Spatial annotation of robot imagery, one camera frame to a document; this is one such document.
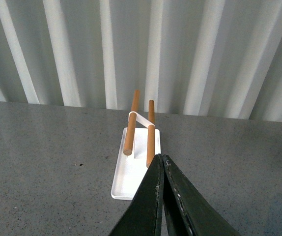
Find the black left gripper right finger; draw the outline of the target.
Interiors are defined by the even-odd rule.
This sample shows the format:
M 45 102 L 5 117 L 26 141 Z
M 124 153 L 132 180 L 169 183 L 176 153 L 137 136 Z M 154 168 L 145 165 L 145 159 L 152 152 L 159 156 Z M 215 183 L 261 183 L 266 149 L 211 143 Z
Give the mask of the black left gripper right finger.
M 163 156 L 164 210 L 170 236 L 240 235 L 199 193 L 179 167 Z

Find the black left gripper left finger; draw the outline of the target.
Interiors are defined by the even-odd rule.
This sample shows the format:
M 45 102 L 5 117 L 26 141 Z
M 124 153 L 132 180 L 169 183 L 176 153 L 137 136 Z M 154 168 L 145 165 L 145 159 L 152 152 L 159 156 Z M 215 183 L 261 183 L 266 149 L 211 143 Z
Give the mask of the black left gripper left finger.
M 159 236 L 162 226 L 164 165 L 154 156 L 133 200 L 110 232 L 111 236 Z

